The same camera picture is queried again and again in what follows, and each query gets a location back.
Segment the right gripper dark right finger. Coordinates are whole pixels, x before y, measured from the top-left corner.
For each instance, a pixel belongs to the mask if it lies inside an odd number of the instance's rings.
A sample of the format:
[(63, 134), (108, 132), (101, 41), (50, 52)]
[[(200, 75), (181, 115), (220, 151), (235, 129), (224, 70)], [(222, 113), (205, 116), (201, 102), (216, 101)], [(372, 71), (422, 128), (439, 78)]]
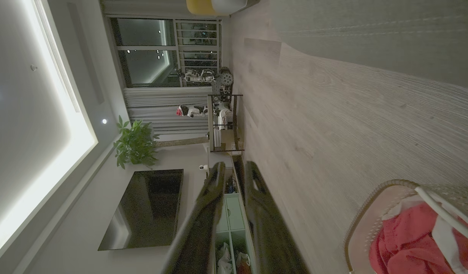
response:
[(244, 208), (258, 274), (308, 274), (306, 262), (253, 161), (244, 167)]

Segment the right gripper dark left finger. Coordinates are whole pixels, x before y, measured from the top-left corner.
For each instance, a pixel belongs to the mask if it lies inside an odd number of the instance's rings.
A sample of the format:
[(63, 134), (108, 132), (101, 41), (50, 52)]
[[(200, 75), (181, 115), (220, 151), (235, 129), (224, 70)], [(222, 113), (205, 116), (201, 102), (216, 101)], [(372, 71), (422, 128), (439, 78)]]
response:
[(171, 244), (163, 274), (207, 274), (211, 250), (222, 215), (225, 192), (225, 163), (215, 163), (208, 172), (194, 208)]

